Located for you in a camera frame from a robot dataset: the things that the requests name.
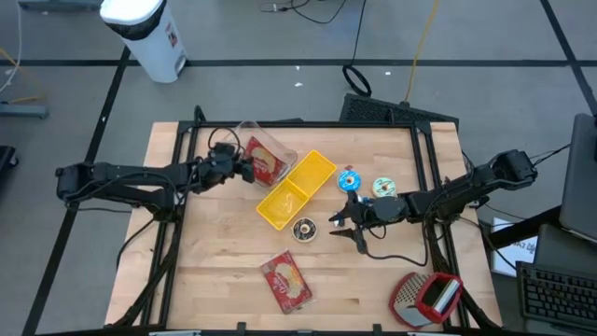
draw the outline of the yellow cable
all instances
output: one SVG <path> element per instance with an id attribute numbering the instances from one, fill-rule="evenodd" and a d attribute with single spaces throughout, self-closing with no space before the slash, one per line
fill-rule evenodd
<path id="1" fill-rule="evenodd" d="M 28 76 L 30 79 L 33 80 L 33 82 L 36 82 L 35 78 L 33 76 L 31 76 L 25 69 L 23 69 L 22 67 L 17 65 L 17 62 L 10 57 L 10 55 L 2 48 L 0 48 L 0 54 L 2 54 L 9 62 L 11 62 L 16 69 L 14 71 L 20 70 L 21 72 L 23 72 L 26 76 Z M 23 103 L 23 102 L 32 102 L 32 101 L 37 101 L 37 100 L 42 100 L 46 98 L 46 94 L 39 95 L 39 96 L 31 96 L 31 97 L 22 97 L 22 98 L 17 98 L 14 100 L 11 100 L 10 102 L 8 102 L 9 104 L 16 104 L 16 103 Z"/>
<path id="2" fill-rule="evenodd" d="M 439 5 L 439 0 L 436 0 L 433 3 L 433 9 L 431 9 L 431 14 L 429 14 L 429 19 L 427 19 L 427 24 L 425 25 L 425 29 L 423 30 L 423 35 L 421 36 L 421 41 L 419 41 L 419 46 L 417 47 L 417 52 L 414 54 L 414 59 L 412 60 L 412 67 L 410 68 L 410 79 L 409 79 L 409 88 L 407 89 L 407 95 L 404 97 L 404 101 L 409 101 L 410 95 L 410 88 L 412 87 L 412 81 L 414 80 L 414 70 L 417 67 L 417 61 L 419 60 L 419 54 L 421 54 L 421 49 L 423 48 L 423 42 L 425 41 L 425 37 L 427 36 L 427 32 L 429 31 L 429 27 L 431 26 L 431 22 L 433 18 L 436 16 L 437 6 Z"/>

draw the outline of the white paper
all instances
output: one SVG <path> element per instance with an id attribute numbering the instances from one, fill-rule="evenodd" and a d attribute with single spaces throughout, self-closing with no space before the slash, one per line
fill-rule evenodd
<path id="1" fill-rule="evenodd" d="M 506 220 L 501 218 L 494 218 L 493 225 L 500 225 L 500 224 L 507 224 L 509 223 Z M 500 231 L 502 229 L 508 228 L 512 226 L 510 225 L 500 225 L 497 227 L 493 227 L 492 231 Z M 535 259 L 535 250 L 537 247 L 537 237 L 532 237 L 529 239 L 525 239 L 523 241 L 514 243 L 510 246 L 502 247 L 499 251 L 502 255 L 512 263 L 512 265 L 516 266 L 516 261 L 525 261 L 525 262 L 533 262 Z M 512 269 L 497 252 L 492 252 L 492 271 L 496 273 L 500 273 L 503 275 L 513 276 L 516 277 L 516 270 Z"/>

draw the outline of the white trash can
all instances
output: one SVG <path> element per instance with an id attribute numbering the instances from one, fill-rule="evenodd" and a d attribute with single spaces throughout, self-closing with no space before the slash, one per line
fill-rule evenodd
<path id="1" fill-rule="evenodd" d="M 100 16 L 152 80 L 178 79 L 187 55 L 167 0 L 105 0 Z"/>

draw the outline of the wooden table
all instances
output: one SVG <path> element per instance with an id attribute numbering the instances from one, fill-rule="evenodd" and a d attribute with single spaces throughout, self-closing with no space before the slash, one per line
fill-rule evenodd
<path id="1" fill-rule="evenodd" d="M 145 165 L 170 163 L 176 127 L 176 123 L 154 124 Z M 463 175 L 465 166 L 454 125 L 434 123 L 432 129 L 441 177 Z M 207 153 L 210 132 L 200 130 L 196 155 Z M 346 165 L 361 174 L 363 196 L 371 196 L 370 186 L 380 176 L 393 178 L 398 192 L 419 188 L 409 131 L 300 128 L 267 132 L 295 149 L 299 160 L 316 149 L 339 168 L 298 213 L 298 217 L 310 217 L 317 223 L 317 237 L 301 244 L 291 237 L 290 225 L 282 231 L 272 228 L 255 210 L 266 194 L 239 177 L 201 195 L 189 195 L 168 328 L 236 329 L 237 322 L 244 321 L 249 329 L 371 330 L 374 323 L 381 323 L 383 330 L 405 330 L 387 308 L 390 293 L 405 274 L 432 272 L 431 262 L 420 268 L 400 259 L 374 260 L 360 255 L 351 240 L 327 234 L 335 230 L 327 219 L 346 202 L 346 194 L 336 186 L 338 173 Z M 422 136 L 420 142 L 425 148 Z M 426 150 L 422 152 L 427 184 L 433 186 Z M 463 217 L 477 220 L 475 212 L 468 209 Z M 146 210 L 134 210 L 128 236 L 149 219 Z M 135 240 L 122 255 L 106 323 L 121 317 L 145 285 L 157 227 Z M 487 316 L 501 325 L 479 229 L 464 221 L 451 228 L 466 288 Z M 373 255 L 402 254 L 423 260 L 420 224 L 388 226 L 381 241 L 366 238 Z M 314 301 L 283 315 L 258 267 L 287 248 L 312 289 Z M 156 291 L 152 321 L 157 321 L 160 299 L 161 288 Z"/>

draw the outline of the yellow plastic container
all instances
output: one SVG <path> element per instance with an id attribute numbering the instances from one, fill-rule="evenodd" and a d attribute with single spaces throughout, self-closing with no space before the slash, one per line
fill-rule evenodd
<path id="1" fill-rule="evenodd" d="M 312 150 L 284 181 L 261 201 L 257 206 L 257 212 L 280 231 L 335 171 L 334 163 L 318 151 Z"/>

